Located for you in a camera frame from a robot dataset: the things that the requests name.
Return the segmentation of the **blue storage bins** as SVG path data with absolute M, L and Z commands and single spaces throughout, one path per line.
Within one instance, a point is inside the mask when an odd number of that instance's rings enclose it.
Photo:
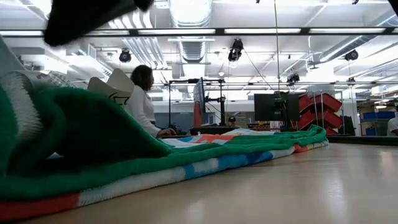
M 368 112 L 363 114 L 363 119 L 392 119 L 396 114 L 393 111 Z

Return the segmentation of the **long ceiling light bar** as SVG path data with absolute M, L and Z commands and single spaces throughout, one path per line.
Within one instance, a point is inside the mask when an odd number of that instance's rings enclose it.
M 398 35 L 398 27 L 255 27 L 255 28 L 167 28 L 167 29 L 99 29 L 87 37 L 160 37 L 224 35 Z

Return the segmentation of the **thin black metal frame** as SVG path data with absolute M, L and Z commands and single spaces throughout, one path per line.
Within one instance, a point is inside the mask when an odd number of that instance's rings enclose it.
M 172 113 L 172 106 L 171 106 L 171 86 L 172 84 L 196 84 L 199 81 L 198 78 L 190 78 L 187 80 L 170 80 L 169 83 L 167 84 L 168 87 L 168 92 L 169 92 L 169 127 L 171 127 L 172 120 L 171 120 L 171 113 Z

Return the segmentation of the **red upright panel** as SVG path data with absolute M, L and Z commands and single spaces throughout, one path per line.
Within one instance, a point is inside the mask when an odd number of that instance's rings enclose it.
M 201 110 L 201 104 L 199 101 L 194 102 L 194 110 L 193 110 L 193 127 L 194 128 L 199 128 L 201 126 L 201 118 L 202 116 L 202 110 Z

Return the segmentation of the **dinosaur print towel green back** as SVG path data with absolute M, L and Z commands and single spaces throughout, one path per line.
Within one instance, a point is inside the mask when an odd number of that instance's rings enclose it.
M 328 145 L 319 126 L 162 138 L 129 113 L 138 89 L 117 69 L 85 89 L 26 70 L 0 36 L 0 223 Z

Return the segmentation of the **black rolling monitor stand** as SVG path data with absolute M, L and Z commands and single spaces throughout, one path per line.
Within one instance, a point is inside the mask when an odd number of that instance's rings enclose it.
M 215 85 L 219 88 L 220 96 L 218 98 L 210 98 L 209 96 L 205 97 L 205 102 L 210 104 L 210 102 L 215 101 L 220 104 L 219 112 L 220 112 L 220 126 L 226 126 L 226 116 L 225 116 L 225 101 L 226 98 L 223 94 L 223 79 L 208 79 L 204 80 L 203 84 L 206 86 Z

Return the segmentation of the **wide black monitor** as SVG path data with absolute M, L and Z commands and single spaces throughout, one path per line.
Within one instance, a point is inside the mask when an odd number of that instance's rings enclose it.
M 256 121 L 298 121 L 299 96 L 295 94 L 254 94 Z

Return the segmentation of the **red stacked storage bins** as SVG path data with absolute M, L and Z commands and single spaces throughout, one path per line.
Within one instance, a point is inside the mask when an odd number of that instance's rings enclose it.
M 299 130 L 307 130 L 312 124 L 321 126 L 328 136 L 338 135 L 343 119 L 337 115 L 342 103 L 329 93 L 299 96 Z

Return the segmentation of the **silver corrugated ventilation duct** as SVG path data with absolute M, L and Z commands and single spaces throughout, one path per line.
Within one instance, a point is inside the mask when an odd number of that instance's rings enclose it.
M 213 0 L 169 0 L 169 12 L 173 27 L 205 28 L 210 25 Z M 205 56 L 207 43 L 181 41 L 180 55 L 188 63 L 199 63 Z

